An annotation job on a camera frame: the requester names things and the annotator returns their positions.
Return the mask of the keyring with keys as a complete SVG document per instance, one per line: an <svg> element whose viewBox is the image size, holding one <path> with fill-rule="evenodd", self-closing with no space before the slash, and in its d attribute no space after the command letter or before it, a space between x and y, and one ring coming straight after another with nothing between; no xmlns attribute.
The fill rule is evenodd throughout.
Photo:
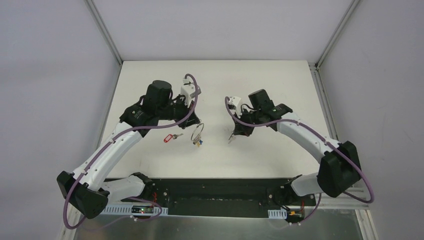
<svg viewBox="0 0 424 240"><path fill-rule="evenodd" d="M194 146L200 147L203 144L202 132L204 130L204 126L204 123L201 122L197 124L193 130L190 140Z"/></svg>

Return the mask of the black fob key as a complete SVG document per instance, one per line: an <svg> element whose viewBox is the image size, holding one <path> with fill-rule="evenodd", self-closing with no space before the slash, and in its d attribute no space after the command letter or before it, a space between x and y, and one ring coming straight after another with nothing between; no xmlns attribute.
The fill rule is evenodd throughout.
<svg viewBox="0 0 424 240"><path fill-rule="evenodd" d="M232 132L230 134L229 138L228 138L228 144L230 144L235 139L236 139L236 136L235 136L234 132Z"/></svg>

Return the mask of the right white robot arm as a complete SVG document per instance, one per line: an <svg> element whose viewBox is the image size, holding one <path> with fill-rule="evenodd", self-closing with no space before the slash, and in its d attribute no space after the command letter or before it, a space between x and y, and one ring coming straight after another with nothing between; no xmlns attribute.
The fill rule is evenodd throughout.
<svg viewBox="0 0 424 240"><path fill-rule="evenodd" d="M249 137L256 127L269 127L289 137L306 150L319 164L316 173L299 175L283 185L283 201L296 205L304 196L325 193L336 198L362 179L356 146L326 137L302 122L287 105L274 104L264 89L248 96L250 105L240 97L224 99L234 121L233 135Z"/></svg>

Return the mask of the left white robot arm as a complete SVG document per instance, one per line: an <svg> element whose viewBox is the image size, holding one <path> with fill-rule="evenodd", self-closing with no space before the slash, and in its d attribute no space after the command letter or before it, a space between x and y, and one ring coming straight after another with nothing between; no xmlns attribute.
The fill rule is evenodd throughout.
<svg viewBox="0 0 424 240"><path fill-rule="evenodd" d="M65 199L63 218L68 205L76 208L85 219L97 217L110 202L130 197L140 202L152 198L152 181L142 173L106 182L106 178L121 158L150 130L163 129L159 121L172 121L168 127L185 129L200 123L195 114L201 88L194 79L183 79L180 93L173 96L172 85L154 80L146 93L127 107L105 142L72 172L62 171L56 178Z"/></svg>

